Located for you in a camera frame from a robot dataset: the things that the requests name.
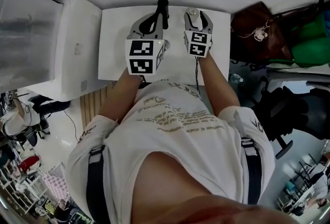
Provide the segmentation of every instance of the black and white marker cube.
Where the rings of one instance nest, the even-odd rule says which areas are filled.
[[[155,75],[164,58],[165,40],[127,39],[125,53],[131,75]]]
[[[185,31],[185,44],[188,54],[195,57],[206,57],[212,45],[212,34],[204,32]]]

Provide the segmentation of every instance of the plastic sheet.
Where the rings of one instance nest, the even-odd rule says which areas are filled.
[[[54,78],[62,4],[0,0],[0,92]]]

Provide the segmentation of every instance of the black suspender strap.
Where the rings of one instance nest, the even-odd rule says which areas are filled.
[[[261,158],[251,138],[242,137],[242,147],[245,151],[247,167],[249,169],[249,194],[248,204],[256,205],[261,194],[262,167]]]
[[[110,224],[103,188],[104,148],[105,145],[102,145],[90,151],[86,199],[93,220],[99,224]]]

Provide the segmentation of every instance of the chin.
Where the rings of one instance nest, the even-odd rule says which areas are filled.
[[[192,198],[147,224],[296,224],[290,216],[272,209],[207,195]]]

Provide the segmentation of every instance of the wooden panel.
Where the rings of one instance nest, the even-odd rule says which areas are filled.
[[[89,95],[84,95],[85,99],[85,114],[86,114],[86,124],[91,122],[91,116],[89,111]]]
[[[107,85],[107,97],[111,90],[112,90],[112,82],[108,83],[108,85]]]
[[[87,123],[86,123],[85,98],[84,98],[84,96],[80,97],[80,110],[81,110],[82,129],[85,129]]]
[[[98,112],[101,107],[101,91],[97,90],[94,91],[94,108],[95,108],[95,115],[98,115]]]
[[[89,93],[89,113],[91,120],[95,117],[95,109],[94,109],[94,93]]]
[[[101,105],[103,102],[105,102],[105,99],[107,98],[107,88],[102,88],[101,89]]]

